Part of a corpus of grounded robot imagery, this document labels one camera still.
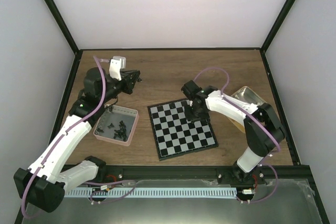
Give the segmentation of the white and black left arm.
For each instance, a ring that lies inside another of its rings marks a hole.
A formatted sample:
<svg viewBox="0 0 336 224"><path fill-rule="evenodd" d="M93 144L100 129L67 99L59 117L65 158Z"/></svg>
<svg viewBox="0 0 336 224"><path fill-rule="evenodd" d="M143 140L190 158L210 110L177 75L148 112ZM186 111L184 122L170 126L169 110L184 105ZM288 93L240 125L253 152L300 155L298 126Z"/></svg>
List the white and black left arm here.
<svg viewBox="0 0 336 224"><path fill-rule="evenodd" d="M59 133L28 169L20 168L14 174L22 211L30 203L45 212L53 212L68 191L87 182L102 184L106 180L106 163L93 156L65 172L62 169L76 146L105 113L105 103L122 92L131 94L140 80L139 70L122 70L119 79L100 67L87 71L83 89Z"/></svg>

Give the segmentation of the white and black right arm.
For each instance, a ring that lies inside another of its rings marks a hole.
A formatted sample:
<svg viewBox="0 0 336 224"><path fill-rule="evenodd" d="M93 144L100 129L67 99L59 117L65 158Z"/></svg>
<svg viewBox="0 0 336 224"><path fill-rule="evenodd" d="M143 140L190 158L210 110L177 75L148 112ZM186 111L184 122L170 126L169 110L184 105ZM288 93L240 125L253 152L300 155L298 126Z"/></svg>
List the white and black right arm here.
<svg viewBox="0 0 336 224"><path fill-rule="evenodd" d="M280 151L279 144L286 138L286 132L270 104L247 103L213 86L203 89L193 80L185 83L181 91L190 102L185 106L185 116L189 121L208 122L209 113L216 112L229 118L245 133L247 148L232 168L238 183L248 182L253 170L266 156Z"/></svg>

